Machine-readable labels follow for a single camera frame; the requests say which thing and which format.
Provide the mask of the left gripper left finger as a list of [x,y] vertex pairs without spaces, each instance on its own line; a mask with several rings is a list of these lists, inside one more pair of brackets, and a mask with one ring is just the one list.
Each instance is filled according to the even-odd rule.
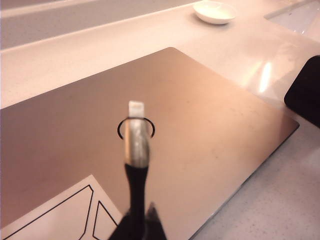
[[137,232],[136,232],[135,218],[131,212],[128,212],[120,221],[117,231],[117,239],[118,240],[136,240]]

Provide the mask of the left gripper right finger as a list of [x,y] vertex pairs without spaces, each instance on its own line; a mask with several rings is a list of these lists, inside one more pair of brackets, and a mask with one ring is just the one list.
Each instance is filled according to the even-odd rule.
[[146,239],[147,240],[166,240],[166,234],[163,229],[156,205],[151,202],[146,212]]

